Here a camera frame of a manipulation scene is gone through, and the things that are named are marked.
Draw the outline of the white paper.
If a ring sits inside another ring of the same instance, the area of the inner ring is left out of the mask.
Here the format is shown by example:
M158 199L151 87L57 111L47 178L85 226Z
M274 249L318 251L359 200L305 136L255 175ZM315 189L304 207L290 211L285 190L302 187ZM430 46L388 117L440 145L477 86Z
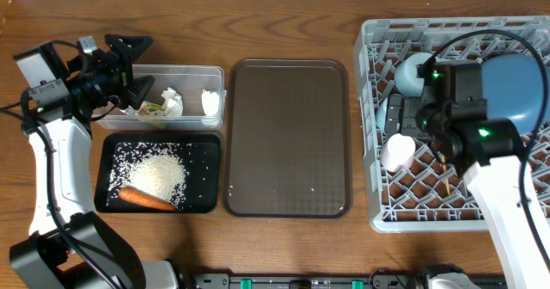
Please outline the white paper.
M216 91L204 89L201 95L205 116L215 116L220 107L220 95Z
M163 115L166 117L180 117L184 110L183 99L174 89L166 88L162 92L164 103L162 104Z

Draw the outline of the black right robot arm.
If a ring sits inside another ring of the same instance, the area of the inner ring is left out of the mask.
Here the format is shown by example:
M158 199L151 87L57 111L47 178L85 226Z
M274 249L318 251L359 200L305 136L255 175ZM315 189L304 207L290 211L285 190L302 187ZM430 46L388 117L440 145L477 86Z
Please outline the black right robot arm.
M510 288L549 286L549 224L536 198L525 144L509 119L491 119L474 61L418 67L425 81L416 127L439 143L488 224Z

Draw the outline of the pile of white rice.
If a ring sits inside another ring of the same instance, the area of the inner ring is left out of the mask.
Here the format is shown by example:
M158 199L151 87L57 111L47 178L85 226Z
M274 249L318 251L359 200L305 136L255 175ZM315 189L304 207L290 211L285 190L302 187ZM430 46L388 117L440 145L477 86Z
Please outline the pile of white rice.
M111 156L105 207L136 209L119 197L121 188L134 188L178 212L209 212L217 201L219 157L216 143L120 142Z

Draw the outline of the dark blue plate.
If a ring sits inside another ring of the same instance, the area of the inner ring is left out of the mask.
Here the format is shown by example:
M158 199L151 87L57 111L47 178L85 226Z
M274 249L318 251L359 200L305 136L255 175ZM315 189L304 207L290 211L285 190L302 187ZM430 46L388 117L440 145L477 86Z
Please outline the dark blue plate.
M502 55L481 64L487 118L501 132L531 132L541 111L542 76L536 60L520 54Z

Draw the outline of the grey dishwasher rack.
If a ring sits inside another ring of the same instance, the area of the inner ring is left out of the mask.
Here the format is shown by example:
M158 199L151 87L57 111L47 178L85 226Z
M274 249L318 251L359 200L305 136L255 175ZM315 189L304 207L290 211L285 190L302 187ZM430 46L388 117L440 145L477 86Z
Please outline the grey dishwasher rack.
M412 166L396 173L380 161L387 134L376 126L379 104L397 92L397 67L416 52L435 52L455 37L501 29L527 40L549 61L549 18L536 16L374 19L364 22L353 49L364 141L364 179L370 226L379 233L484 231L481 211L455 170L447 173L434 147L416 140ZM445 179L449 178L448 196Z

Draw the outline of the wooden chopstick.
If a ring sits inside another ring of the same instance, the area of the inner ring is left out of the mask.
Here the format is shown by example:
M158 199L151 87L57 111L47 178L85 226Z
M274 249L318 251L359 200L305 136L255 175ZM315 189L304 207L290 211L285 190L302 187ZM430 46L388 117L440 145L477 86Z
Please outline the wooden chopstick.
M448 169L447 169L447 165L444 163L442 165L443 167L443 172L446 174ZM451 195L451 192L450 192L450 185L449 185L449 178L446 178L445 179L445 188L446 188L446 192L447 192L447 195L450 196Z

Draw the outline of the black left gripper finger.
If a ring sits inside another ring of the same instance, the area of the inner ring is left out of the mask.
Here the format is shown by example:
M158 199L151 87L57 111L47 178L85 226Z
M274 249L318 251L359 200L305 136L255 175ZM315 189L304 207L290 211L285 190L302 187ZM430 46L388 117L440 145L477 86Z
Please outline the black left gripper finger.
M105 53L104 60L120 64L132 64L139 60L154 42L150 36L119 34L106 34L104 39L110 49Z
M126 89L127 106L139 109L154 82L155 78L151 75L133 78Z

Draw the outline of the light blue rice bowl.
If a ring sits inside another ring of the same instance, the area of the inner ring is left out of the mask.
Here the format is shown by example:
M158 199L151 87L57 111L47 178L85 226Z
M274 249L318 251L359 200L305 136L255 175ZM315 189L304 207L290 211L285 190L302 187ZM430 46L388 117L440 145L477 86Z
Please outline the light blue rice bowl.
M423 64L431 57L428 52L418 52L405 59L396 69L394 85L403 96L421 96L424 80L417 77L417 66Z

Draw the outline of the clear plastic bin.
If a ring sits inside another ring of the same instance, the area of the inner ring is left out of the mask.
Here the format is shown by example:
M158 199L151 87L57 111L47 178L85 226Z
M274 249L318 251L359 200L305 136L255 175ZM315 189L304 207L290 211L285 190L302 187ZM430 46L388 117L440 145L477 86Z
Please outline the clear plastic bin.
M180 117L166 117L166 130L218 130L223 125L224 73L218 66L209 65L135 65L135 77L151 75L155 82L145 100L162 105L162 92L174 89L181 95L184 110ZM201 95L203 90L216 91L220 95L220 107L215 116L205 116ZM136 130L131 117L124 111L108 106L94 111L101 119L98 124L110 130Z

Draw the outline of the light blue cup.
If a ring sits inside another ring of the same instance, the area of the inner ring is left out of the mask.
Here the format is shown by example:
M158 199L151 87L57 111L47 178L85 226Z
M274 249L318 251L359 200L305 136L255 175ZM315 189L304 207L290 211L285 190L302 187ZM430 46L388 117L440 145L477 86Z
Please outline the light blue cup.
M383 131L385 129L385 123L387 118L388 110L388 98L385 98L380 104L379 108L376 111L376 126Z

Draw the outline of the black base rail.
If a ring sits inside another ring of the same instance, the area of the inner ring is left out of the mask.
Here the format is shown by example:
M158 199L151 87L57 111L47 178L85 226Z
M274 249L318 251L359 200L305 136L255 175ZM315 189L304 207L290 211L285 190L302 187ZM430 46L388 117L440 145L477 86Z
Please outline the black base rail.
M454 265L437 265L418 272L396 272L379 267L360 274L233 274L229 271L192 274L187 281L194 289L503 289L506 280L499 275L467 276Z

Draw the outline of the pink cup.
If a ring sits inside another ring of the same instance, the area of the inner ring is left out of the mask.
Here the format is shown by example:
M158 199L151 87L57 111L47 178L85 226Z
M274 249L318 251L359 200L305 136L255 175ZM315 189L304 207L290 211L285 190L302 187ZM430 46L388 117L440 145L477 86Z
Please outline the pink cup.
M416 144L413 138L396 133L382 147L381 165L390 172L409 169L413 163Z

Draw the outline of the foil snack wrapper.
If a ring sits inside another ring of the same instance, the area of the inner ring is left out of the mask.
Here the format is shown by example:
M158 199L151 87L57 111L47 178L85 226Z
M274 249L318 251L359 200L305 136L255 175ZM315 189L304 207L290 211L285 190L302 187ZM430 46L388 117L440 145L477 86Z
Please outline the foil snack wrapper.
M168 122L162 105L144 101L139 109L128 107L124 113L131 117L136 130L166 130Z

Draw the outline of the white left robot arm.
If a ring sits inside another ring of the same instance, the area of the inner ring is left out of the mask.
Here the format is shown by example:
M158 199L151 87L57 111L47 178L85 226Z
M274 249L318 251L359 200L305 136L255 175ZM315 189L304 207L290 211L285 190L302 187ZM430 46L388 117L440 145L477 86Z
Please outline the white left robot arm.
M15 55L28 82L14 115L34 150L36 204L28 238L9 250L16 274L30 288L179 288L170 261L141 261L132 246L97 214L89 173L91 125L105 106L138 108L153 77L136 78L133 63L149 36L105 36L100 49L82 37L63 61L57 42Z

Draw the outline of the orange carrot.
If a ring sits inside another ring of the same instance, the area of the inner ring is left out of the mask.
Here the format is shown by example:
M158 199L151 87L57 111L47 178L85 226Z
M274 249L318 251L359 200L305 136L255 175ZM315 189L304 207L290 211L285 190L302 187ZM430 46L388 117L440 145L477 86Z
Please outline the orange carrot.
M160 200L134 188L121 188L119 190L119 197L124 201L138 206L148 207L164 212L176 211L175 207L167 201Z

